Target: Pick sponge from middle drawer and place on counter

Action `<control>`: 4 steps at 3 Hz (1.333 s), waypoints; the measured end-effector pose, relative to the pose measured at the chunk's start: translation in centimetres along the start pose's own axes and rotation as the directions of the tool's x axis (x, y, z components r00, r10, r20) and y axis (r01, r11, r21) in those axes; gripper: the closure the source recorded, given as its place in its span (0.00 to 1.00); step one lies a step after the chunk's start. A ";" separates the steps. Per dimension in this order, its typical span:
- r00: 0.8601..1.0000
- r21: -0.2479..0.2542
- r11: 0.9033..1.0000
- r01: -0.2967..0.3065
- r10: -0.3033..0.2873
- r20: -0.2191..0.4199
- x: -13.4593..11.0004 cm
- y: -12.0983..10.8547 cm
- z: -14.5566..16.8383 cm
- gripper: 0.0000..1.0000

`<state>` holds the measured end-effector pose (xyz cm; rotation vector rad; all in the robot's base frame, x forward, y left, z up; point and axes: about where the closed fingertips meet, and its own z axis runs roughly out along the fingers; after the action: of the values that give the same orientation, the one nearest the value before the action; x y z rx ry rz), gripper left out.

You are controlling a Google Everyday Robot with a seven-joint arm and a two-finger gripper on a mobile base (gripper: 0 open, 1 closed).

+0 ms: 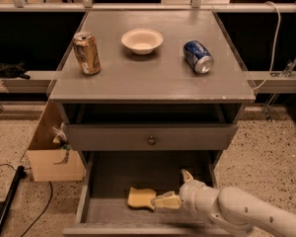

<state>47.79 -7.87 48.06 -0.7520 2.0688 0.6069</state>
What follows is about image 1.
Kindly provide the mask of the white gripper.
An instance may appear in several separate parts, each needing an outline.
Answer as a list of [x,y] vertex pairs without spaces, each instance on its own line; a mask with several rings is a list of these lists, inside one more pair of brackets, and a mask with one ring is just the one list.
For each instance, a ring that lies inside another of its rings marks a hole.
[[179,209],[182,206],[186,209],[206,214],[213,214],[219,211],[217,189],[206,186],[201,181],[193,179],[193,175],[186,169],[181,169],[184,184],[180,187],[180,195],[174,192],[166,192],[151,199],[154,207]]

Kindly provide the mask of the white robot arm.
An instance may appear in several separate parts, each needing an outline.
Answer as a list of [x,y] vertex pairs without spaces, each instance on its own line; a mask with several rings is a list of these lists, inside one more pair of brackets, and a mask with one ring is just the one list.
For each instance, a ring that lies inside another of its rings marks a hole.
[[167,192],[151,199],[154,207],[180,208],[205,214],[213,223],[236,237],[246,237],[253,227],[274,237],[296,237],[296,214],[267,203],[244,190],[206,186],[182,169],[179,193]]

